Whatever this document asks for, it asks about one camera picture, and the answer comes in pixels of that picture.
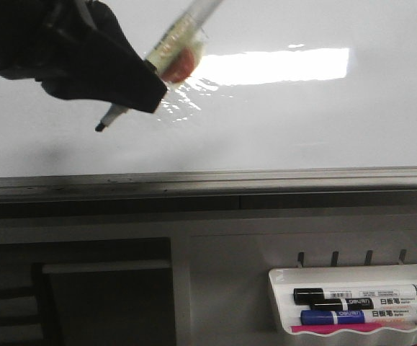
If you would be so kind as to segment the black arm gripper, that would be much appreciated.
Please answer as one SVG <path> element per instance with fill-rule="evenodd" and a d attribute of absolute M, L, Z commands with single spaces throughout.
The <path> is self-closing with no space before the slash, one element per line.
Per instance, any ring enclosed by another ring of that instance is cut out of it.
<path fill-rule="evenodd" d="M 101 1 L 0 1 L 0 76 L 148 113 L 167 93 Z"/>

